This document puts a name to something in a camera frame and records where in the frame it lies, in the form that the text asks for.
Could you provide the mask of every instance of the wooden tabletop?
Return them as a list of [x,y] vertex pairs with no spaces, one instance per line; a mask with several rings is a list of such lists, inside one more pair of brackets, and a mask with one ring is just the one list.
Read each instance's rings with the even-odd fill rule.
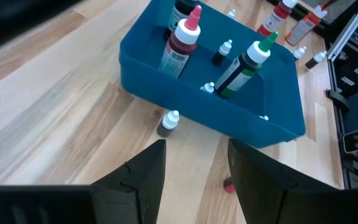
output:
[[[88,184],[159,137],[165,110],[125,92],[119,43],[149,0],[87,0],[0,47],[0,184]],[[209,0],[257,28],[272,11],[264,0]],[[277,42],[291,51],[283,34]],[[262,149],[274,159],[337,188],[342,186],[326,61],[303,65],[325,49],[308,34],[298,62],[306,135]],[[243,223],[229,176],[229,137],[181,118],[167,139],[167,168],[159,223]]]

